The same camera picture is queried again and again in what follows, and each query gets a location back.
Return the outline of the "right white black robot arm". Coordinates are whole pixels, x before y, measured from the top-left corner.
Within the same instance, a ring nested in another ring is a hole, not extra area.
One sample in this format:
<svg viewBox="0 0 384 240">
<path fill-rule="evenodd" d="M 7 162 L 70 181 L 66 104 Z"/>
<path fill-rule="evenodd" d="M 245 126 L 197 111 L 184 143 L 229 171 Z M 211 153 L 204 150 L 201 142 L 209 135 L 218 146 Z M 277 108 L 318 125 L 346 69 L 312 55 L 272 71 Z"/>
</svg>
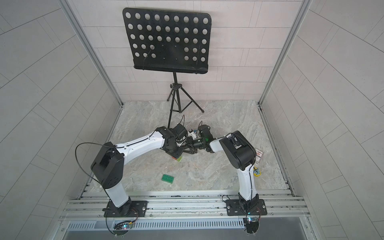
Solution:
<svg viewBox="0 0 384 240">
<path fill-rule="evenodd" d="M 183 144 L 185 152 L 196 154 L 198 150 L 209 153 L 223 151 L 231 165 L 237 170 L 239 178 L 239 196 L 245 203 L 258 199 L 253 167 L 257 160 L 257 151 L 240 131 L 234 131 L 221 138 L 214 138 L 210 127 L 202 125 L 197 130 L 197 135 L 191 133 Z"/>
</svg>

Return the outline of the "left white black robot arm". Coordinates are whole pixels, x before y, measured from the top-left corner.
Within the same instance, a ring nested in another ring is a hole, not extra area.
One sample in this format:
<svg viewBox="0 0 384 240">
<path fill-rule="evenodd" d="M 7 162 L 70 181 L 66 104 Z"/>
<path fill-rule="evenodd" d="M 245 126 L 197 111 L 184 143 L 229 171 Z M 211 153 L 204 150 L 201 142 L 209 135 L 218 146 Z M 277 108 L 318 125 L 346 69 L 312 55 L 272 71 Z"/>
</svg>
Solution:
<svg viewBox="0 0 384 240">
<path fill-rule="evenodd" d="M 157 149 L 178 159 L 185 149 L 182 144 L 188 136 L 186 128 L 177 124 L 174 128 L 158 127 L 146 136 L 123 144 L 105 143 L 91 164 L 91 170 L 115 207 L 121 208 L 131 201 L 121 183 L 124 166 Z"/>
</svg>

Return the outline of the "dark green lego brick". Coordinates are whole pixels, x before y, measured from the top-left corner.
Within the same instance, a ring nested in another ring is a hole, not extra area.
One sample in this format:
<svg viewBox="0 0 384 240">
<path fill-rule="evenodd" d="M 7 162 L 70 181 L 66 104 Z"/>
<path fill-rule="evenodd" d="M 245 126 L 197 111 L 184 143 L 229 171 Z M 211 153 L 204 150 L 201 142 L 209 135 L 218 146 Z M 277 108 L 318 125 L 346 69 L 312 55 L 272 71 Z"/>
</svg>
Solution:
<svg viewBox="0 0 384 240">
<path fill-rule="evenodd" d="M 166 175 L 166 174 L 164 174 L 163 176 L 162 176 L 162 178 L 161 178 L 161 180 L 163 181 L 163 182 L 166 182 L 166 183 L 169 183 L 169 184 L 172 184 L 173 182 L 174 182 L 174 177 L 173 176 L 170 176 L 170 175 Z"/>
</svg>

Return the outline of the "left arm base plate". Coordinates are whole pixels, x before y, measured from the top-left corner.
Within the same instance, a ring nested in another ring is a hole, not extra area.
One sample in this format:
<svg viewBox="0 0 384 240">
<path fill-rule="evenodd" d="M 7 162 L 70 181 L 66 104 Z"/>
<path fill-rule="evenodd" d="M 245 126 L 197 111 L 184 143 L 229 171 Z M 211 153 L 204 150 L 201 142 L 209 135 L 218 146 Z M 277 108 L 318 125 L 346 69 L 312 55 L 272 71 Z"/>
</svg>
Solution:
<svg viewBox="0 0 384 240">
<path fill-rule="evenodd" d="M 116 207 L 109 200 L 107 207 L 103 209 L 105 218 L 144 217 L 147 211 L 148 201 L 128 201 L 121 207 Z"/>
</svg>

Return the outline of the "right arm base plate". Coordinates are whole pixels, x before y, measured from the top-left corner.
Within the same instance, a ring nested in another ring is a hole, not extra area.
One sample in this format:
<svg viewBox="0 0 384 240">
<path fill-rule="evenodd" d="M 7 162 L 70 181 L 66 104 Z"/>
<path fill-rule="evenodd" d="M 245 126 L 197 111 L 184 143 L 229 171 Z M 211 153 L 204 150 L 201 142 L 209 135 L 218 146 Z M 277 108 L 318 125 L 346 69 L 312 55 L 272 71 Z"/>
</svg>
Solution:
<svg viewBox="0 0 384 240">
<path fill-rule="evenodd" d="M 263 199 L 246 203 L 243 200 L 225 200 L 228 216 L 266 216 L 268 214 Z"/>
</svg>

